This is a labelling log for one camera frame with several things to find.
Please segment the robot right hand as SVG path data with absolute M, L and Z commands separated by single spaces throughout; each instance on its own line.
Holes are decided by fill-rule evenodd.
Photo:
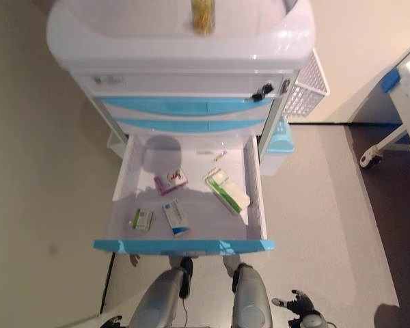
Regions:
M 277 297 L 272 298 L 273 305 L 286 308 L 296 315 L 305 315 L 314 311 L 314 305 L 311 299 L 301 290 L 293 289 L 291 293 L 295 297 L 293 300 L 285 301 Z

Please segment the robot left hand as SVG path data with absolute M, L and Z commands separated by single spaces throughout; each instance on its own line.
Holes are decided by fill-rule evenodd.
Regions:
M 100 326 L 100 328 L 123 328 L 122 315 L 117 315 L 109 318 Z

